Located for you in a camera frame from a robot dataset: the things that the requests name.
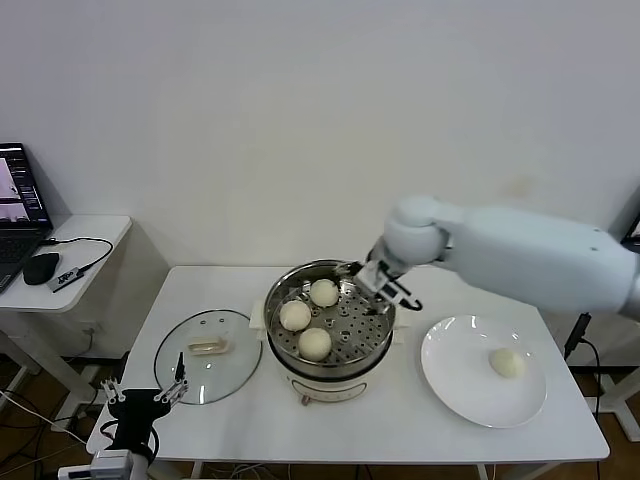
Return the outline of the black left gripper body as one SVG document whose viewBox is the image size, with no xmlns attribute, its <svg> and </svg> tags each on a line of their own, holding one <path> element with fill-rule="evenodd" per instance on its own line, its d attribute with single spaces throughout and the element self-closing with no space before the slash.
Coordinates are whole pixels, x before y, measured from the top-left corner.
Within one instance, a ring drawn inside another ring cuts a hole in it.
<svg viewBox="0 0 640 480">
<path fill-rule="evenodd" d="M 110 449 L 140 450 L 148 446 L 154 422 L 171 409 L 168 401 L 156 399 L 159 389 L 127 389 L 115 402 L 109 402 L 110 415 L 117 421 Z"/>
</svg>

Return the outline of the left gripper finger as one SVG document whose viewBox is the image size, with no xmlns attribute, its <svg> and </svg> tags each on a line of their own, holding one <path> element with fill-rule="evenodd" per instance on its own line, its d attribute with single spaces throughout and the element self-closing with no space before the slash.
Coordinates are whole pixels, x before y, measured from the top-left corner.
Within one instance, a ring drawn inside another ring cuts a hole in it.
<svg viewBox="0 0 640 480">
<path fill-rule="evenodd" d="M 177 403 L 180 401 L 188 390 L 188 380 L 186 379 L 185 371 L 184 353 L 180 352 L 176 367 L 174 368 L 173 382 L 156 394 L 154 401 L 160 403 Z"/>
<path fill-rule="evenodd" d="M 111 375 L 101 381 L 101 388 L 106 395 L 108 404 L 122 403 L 125 395 L 121 387 L 121 380 L 124 375 L 129 352 L 125 352 L 111 370 Z"/>
</svg>

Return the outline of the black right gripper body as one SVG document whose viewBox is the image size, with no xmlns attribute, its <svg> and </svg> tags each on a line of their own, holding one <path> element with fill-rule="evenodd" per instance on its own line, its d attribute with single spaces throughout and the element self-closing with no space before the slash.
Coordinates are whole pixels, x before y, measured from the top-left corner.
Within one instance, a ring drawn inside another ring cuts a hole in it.
<svg viewBox="0 0 640 480">
<path fill-rule="evenodd" d="M 379 260 L 369 260 L 355 274 L 355 281 L 371 295 L 375 295 L 385 287 L 388 278 Z"/>
</svg>

